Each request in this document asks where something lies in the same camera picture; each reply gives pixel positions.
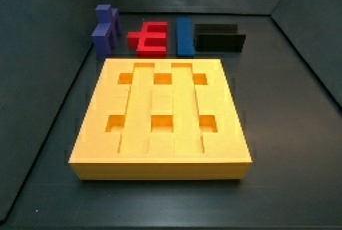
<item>black block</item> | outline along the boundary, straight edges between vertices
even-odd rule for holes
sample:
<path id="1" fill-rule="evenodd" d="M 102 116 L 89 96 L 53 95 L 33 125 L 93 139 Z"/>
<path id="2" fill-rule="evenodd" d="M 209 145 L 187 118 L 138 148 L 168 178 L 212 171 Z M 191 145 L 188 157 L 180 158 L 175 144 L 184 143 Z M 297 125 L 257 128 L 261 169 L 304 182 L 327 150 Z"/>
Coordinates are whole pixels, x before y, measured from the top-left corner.
<path id="1" fill-rule="evenodd" d="M 196 24 L 196 51 L 241 52 L 245 34 L 237 34 L 235 24 Z"/>

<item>red block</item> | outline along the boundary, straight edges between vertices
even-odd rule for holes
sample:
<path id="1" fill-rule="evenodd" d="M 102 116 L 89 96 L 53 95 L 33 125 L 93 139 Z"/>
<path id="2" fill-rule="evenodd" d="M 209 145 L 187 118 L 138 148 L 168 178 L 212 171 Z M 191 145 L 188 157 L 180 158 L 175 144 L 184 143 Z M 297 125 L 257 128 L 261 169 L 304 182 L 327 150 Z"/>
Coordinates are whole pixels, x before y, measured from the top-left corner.
<path id="1" fill-rule="evenodd" d="M 167 22 L 144 22 L 141 32 L 128 32 L 126 42 L 137 58 L 165 58 Z"/>

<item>yellow tray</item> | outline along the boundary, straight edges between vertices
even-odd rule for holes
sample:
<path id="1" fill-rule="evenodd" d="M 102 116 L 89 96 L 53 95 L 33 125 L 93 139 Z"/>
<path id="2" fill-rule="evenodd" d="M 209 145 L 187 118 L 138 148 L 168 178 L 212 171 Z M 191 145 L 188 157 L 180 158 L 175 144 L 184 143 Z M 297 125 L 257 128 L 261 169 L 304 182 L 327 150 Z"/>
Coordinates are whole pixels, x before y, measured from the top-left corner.
<path id="1" fill-rule="evenodd" d="M 241 179 L 251 157 L 217 59 L 106 59 L 69 158 L 84 180 Z"/>

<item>navy blue block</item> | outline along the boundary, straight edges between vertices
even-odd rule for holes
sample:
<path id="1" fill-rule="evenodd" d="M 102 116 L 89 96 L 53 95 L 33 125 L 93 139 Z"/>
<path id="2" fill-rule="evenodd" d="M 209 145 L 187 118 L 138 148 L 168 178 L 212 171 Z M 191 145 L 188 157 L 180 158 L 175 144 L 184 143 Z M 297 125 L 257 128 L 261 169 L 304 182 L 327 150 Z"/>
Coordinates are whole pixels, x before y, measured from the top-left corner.
<path id="1" fill-rule="evenodd" d="M 112 53 L 112 25 L 110 23 L 97 24 L 90 35 L 92 42 L 96 50 L 97 59 L 102 60 Z"/>
<path id="2" fill-rule="evenodd" d="M 193 57 L 193 39 L 189 18 L 176 18 L 176 55 Z"/>
<path id="3" fill-rule="evenodd" d="M 112 6 L 109 4 L 97 5 L 94 12 L 98 23 L 109 23 L 112 21 Z"/>

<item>toy block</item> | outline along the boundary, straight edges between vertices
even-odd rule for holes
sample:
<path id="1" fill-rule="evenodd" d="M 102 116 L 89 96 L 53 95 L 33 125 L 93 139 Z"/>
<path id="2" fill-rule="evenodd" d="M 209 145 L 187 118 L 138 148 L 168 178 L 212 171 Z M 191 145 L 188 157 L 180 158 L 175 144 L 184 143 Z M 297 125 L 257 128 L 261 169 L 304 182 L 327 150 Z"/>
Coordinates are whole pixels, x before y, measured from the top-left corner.
<path id="1" fill-rule="evenodd" d="M 117 35 L 121 33 L 118 10 L 112 9 L 109 4 L 101 4 L 97 5 L 94 12 L 98 24 L 92 33 L 92 41 L 97 59 L 105 59 L 112 54 L 112 48 L 117 43 Z"/>
<path id="2" fill-rule="evenodd" d="M 165 58 L 167 22 L 144 22 L 141 32 L 128 32 L 126 43 L 137 58 Z"/>
<path id="3" fill-rule="evenodd" d="M 121 35 L 121 24 L 120 24 L 120 19 L 118 19 L 118 9 L 113 8 L 112 9 L 112 23 L 114 25 L 114 30 L 116 30 L 116 35 Z"/>
<path id="4" fill-rule="evenodd" d="M 90 35 L 97 59 L 104 59 L 110 54 L 113 46 L 112 26 L 109 23 L 97 24 Z"/>
<path id="5" fill-rule="evenodd" d="M 112 23 L 112 6 L 109 4 L 100 4 L 94 8 L 97 23 Z"/>
<path id="6" fill-rule="evenodd" d="M 251 157 L 220 60 L 108 59 L 69 165 L 82 180 L 241 179 Z"/>
<path id="7" fill-rule="evenodd" d="M 189 18 L 176 19 L 176 55 L 179 57 L 193 57 L 193 40 Z"/>
<path id="8" fill-rule="evenodd" d="M 237 34 L 237 25 L 196 24 L 196 51 L 241 52 L 245 34 Z"/>

